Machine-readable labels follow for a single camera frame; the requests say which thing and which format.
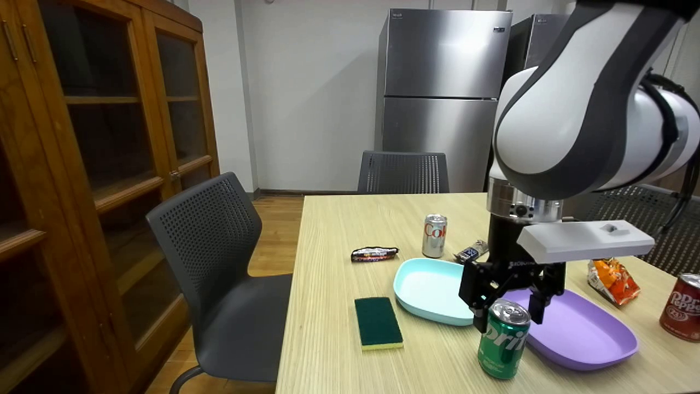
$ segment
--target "chip bag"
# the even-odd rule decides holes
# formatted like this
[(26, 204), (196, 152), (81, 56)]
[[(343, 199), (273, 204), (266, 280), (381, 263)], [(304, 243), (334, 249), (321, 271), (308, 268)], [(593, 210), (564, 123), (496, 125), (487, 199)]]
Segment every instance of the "chip bag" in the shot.
[(615, 259), (594, 259), (588, 265), (588, 285), (615, 306), (626, 306), (638, 295), (629, 271)]

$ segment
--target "gray chair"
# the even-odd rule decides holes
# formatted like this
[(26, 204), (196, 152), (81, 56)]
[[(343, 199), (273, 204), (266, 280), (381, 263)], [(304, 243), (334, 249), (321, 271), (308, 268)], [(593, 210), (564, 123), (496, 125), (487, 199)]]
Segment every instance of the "gray chair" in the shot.
[(675, 208), (675, 192), (658, 185), (626, 185), (605, 192), (588, 192), (564, 204), (564, 217), (574, 219), (626, 219), (657, 239), (650, 253), (640, 257), (668, 274), (700, 271), (700, 199), (693, 198), (683, 214), (660, 236)]
[(445, 154), (366, 152), (359, 192), (449, 192)]
[(234, 173), (218, 175), (147, 214), (190, 306), (200, 365), (171, 391), (205, 372), (232, 380), (277, 377), (291, 275), (250, 277), (262, 224)]

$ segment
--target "stainless steel refrigerator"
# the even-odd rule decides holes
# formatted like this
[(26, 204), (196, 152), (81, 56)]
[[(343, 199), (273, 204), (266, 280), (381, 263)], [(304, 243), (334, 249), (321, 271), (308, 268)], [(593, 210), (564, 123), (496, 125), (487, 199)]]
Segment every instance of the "stainless steel refrigerator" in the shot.
[(509, 10), (390, 10), (376, 146), (442, 152), (451, 190), (483, 190), (507, 38)]

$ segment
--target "chair backrest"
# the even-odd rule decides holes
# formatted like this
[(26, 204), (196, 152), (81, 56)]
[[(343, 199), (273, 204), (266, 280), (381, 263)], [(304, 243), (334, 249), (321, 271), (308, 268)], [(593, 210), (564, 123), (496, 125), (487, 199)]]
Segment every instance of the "chair backrest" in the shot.
[(359, 192), (449, 192), (445, 154), (366, 152)]
[(203, 323), (218, 300), (247, 277), (262, 224), (234, 173), (213, 177), (156, 206), (147, 221), (169, 268)]
[[(564, 217), (593, 219), (626, 219), (643, 233), (657, 236), (670, 219), (679, 198), (668, 189), (626, 185), (605, 192), (590, 192), (564, 204)], [(700, 199), (691, 199), (685, 213), (671, 224), (650, 253), (640, 257), (668, 274), (700, 269)]]

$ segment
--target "light wood tabletop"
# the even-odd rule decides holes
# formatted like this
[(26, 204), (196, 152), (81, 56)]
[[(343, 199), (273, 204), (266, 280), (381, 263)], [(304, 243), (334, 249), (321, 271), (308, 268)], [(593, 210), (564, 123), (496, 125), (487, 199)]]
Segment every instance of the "light wood tabletop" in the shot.
[[(700, 344), (658, 327), (674, 275), (621, 259), (640, 286), (623, 308), (586, 285), (586, 263), (569, 263), (566, 289), (632, 329), (638, 352), (627, 361), (570, 372), (526, 349), (511, 380), (492, 380), (477, 361), (480, 330), (410, 316), (395, 304), (394, 274), (419, 257), (422, 219), (449, 217), (445, 259), (487, 235), (485, 195), (334, 195), (306, 198), (294, 271), (291, 304), (277, 375), (281, 394), (339, 391), (698, 391)], [(361, 245), (395, 245), (390, 263), (351, 263)], [(367, 352), (359, 344), (355, 298), (390, 295), (404, 338), (395, 351)]]

